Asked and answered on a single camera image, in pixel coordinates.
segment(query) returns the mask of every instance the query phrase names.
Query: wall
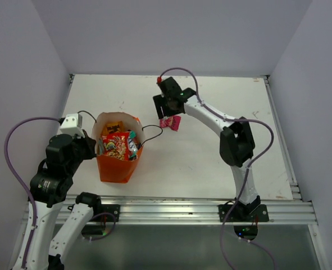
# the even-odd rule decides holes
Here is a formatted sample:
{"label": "wall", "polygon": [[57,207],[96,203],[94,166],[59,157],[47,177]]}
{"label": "wall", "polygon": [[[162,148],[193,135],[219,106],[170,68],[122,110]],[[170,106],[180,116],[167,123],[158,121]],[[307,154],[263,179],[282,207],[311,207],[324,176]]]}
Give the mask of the wall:
{"label": "wall", "polygon": [[332,264],[332,1],[313,1],[271,75],[271,89]]}
{"label": "wall", "polygon": [[[31,116],[59,116],[69,77],[29,0],[0,0],[0,269],[7,269],[26,195],[8,170],[3,140]],[[11,160],[26,183],[43,159],[55,124],[21,127],[10,142]]]}
{"label": "wall", "polygon": [[270,74],[311,0],[33,0],[72,73]]}

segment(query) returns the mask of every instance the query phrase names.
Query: red packet on table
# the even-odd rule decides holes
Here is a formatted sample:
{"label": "red packet on table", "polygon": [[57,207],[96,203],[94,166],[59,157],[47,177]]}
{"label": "red packet on table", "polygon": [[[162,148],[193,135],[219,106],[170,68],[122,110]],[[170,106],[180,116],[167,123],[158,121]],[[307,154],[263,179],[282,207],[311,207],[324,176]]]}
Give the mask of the red packet on table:
{"label": "red packet on table", "polygon": [[173,131],[178,131],[179,124],[181,123],[181,117],[178,115],[174,115],[168,118],[163,118],[160,120],[160,127],[166,128],[169,127]]}

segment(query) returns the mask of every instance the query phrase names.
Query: orange bag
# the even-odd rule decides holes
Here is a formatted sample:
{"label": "orange bag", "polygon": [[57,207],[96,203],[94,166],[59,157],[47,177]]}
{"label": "orange bag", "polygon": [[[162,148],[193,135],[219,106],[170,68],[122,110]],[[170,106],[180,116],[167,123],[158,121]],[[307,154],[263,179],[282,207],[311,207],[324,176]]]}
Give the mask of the orange bag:
{"label": "orange bag", "polygon": [[143,143],[145,140],[142,125],[138,118],[124,112],[104,112],[97,117],[97,122],[93,125],[92,138],[96,143],[97,164],[99,178],[102,182],[127,183],[133,171],[138,165],[142,154],[143,146],[137,152],[136,160],[120,160],[115,157],[99,155],[98,139],[101,137],[103,127],[107,123],[122,121],[126,130],[130,129],[136,133],[137,140]]}

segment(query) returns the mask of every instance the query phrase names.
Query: bag handle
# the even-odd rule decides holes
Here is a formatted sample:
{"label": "bag handle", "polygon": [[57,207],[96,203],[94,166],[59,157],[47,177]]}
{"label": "bag handle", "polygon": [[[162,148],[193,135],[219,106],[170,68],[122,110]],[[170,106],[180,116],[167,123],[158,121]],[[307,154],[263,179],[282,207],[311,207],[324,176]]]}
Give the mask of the bag handle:
{"label": "bag handle", "polygon": [[141,144],[141,147],[144,145],[145,142],[148,142],[154,138],[157,138],[158,136],[160,136],[162,133],[163,133],[163,128],[161,128],[159,125],[145,125],[144,127],[142,127],[142,131],[145,129],[145,128],[148,128],[148,127],[157,127],[157,128],[160,128],[161,129],[161,132],[159,134],[157,134],[156,136],[153,136],[147,140],[145,140],[142,144]]}

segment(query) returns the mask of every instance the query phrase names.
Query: purple cable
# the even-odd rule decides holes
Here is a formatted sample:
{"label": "purple cable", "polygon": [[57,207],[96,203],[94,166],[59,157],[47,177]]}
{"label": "purple cable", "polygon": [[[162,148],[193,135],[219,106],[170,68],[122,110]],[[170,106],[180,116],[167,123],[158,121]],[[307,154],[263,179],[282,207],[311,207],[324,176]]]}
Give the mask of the purple cable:
{"label": "purple cable", "polygon": [[97,237],[97,238],[89,238],[90,239],[90,241],[97,241],[97,240],[101,240],[101,239],[104,239],[104,238],[106,238],[108,235],[110,235],[111,234],[111,232],[113,232],[114,231],[114,229],[115,229],[115,227],[116,227],[116,217],[114,216],[114,215],[112,215],[111,213],[100,213],[100,214],[97,214],[97,215],[94,215],[91,219],[90,219],[90,221],[92,220],[92,219],[95,219],[95,218],[98,218],[98,217],[101,217],[101,216],[103,216],[103,215],[107,215],[107,216],[109,216],[109,217],[111,217],[112,219],[113,219],[113,225],[112,225],[112,228],[110,229],[110,231],[108,232],[108,234],[106,234],[106,235],[103,235],[103,236],[101,236],[101,237]]}
{"label": "purple cable", "polygon": [[[16,124],[13,128],[11,128],[11,130],[8,132],[6,139],[4,141],[4,145],[3,145],[3,154],[4,154],[4,158],[6,159],[6,163],[11,171],[11,173],[16,177],[16,179],[18,180],[18,182],[22,185],[22,187],[24,188],[24,190],[26,191],[28,197],[30,198],[30,202],[32,204],[32,212],[33,212],[33,220],[32,220],[32,227],[36,226],[36,222],[37,222],[37,209],[36,209],[36,203],[35,200],[31,194],[31,191],[29,190],[28,186],[25,184],[25,182],[21,179],[21,177],[19,176],[19,174],[17,173],[17,171],[15,170],[15,168],[12,166],[12,163],[10,161],[10,156],[8,154],[8,143],[10,141],[11,135],[13,134],[13,132],[21,125],[30,122],[30,121],[35,121],[35,120],[52,120],[52,121],[56,121],[58,122],[59,119],[56,118],[52,118],[52,117],[33,117],[33,118],[29,118],[29,119],[25,119],[21,122],[19,122],[18,124]],[[24,257],[22,258],[22,265],[21,268],[26,268],[26,260],[27,260],[27,255],[29,253],[29,249],[30,249],[30,245],[32,242],[32,238],[33,238],[33,234],[34,234],[35,230],[32,229],[30,231],[30,235],[29,238],[27,240],[27,244],[26,244],[26,248],[25,248],[25,252],[24,252]]]}
{"label": "purple cable", "polygon": [[[199,92],[198,92],[198,82],[197,82],[197,79],[195,78],[194,74],[188,70],[188,69],[185,69],[183,67],[172,67],[170,69],[167,69],[165,70],[164,72],[161,73],[160,75],[160,78],[165,74],[167,73],[168,71],[171,71],[171,70],[183,70],[185,72],[187,72],[189,75],[192,76],[193,80],[194,80],[194,83],[195,83],[195,93],[196,93],[196,96],[197,96],[197,100],[198,102],[206,109],[208,110],[210,113],[214,114],[216,117],[222,119],[223,121],[231,121],[231,122],[253,122],[253,123],[257,123],[257,124],[260,124],[260,125],[263,125],[264,127],[266,127],[270,134],[271,134],[271,141],[269,143],[269,145],[261,152],[259,153],[254,159],[252,159],[249,164],[247,165],[247,168],[246,168],[246,171],[245,171],[245,175],[244,175],[244,182],[243,182],[243,185],[240,189],[240,192],[239,192],[239,195],[238,197],[235,199],[234,201],[234,204],[232,205],[232,207],[228,210],[226,216],[224,217],[223,219],[223,222],[222,222],[222,226],[221,226],[221,233],[220,233],[220,246],[221,246],[221,251],[222,251],[222,255],[224,257],[224,259],[227,261],[227,264],[233,269],[235,270],[235,266],[232,264],[232,262],[230,261],[230,259],[228,258],[227,256],[227,253],[224,249],[224,244],[223,244],[223,236],[224,236],[224,229],[225,229],[225,224],[226,224],[226,221],[227,219],[229,218],[229,215],[230,213],[233,211],[233,209],[235,208],[235,206],[237,205],[237,203],[239,202],[239,198],[241,197],[244,189],[245,189],[245,184],[247,183],[247,179],[248,179],[248,175],[249,175],[249,169],[251,167],[251,165],[257,160],[259,159],[262,155],[264,155],[268,150],[269,148],[271,148],[271,146],[273,145],[273,142],[274,142],[274,133],[273,133],[273,130],[271,129],[271,127],[269,125],[267,125],[266,123],[262,122],[262,121],[259,121],[259,120],[255,120],[255,119],[229,119],[227,117],[224,117],[223,115],[220,115],[218,114],[217,112],[213,111],[211,108],[209,108],[206,104],[204,104],[204,102],[201,100],[200,96],[199,96]],[[273,255],[270,253],[269,250],[267,250],[265,247],[261,246],[260,244],[257,244],[255,242],[252,242],[251,241],[251,244],[252,245],[255,245],[255,246],[258,246],[260,249],[264,250],[269,256],[270,258],[272,259],[272,262],[273,262],[273,266],[274,266],[274,269],[278,269],[278,266],[276,264],[276,261],[273,257]]]}

